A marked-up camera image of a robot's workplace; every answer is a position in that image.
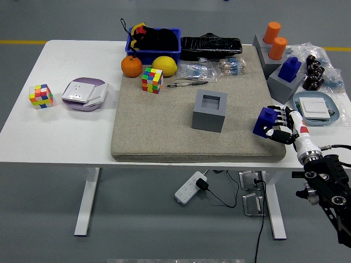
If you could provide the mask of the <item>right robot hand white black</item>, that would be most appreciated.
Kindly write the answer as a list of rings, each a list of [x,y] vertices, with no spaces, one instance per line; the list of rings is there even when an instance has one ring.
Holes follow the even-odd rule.
[[[312,143],[308,128],[298,111],[288,106],[270,105],[268,108],[278,114],[271,128],[262,128],[269,139],[285,145],[292,144],[302,165],[322,158],[321,149]]]

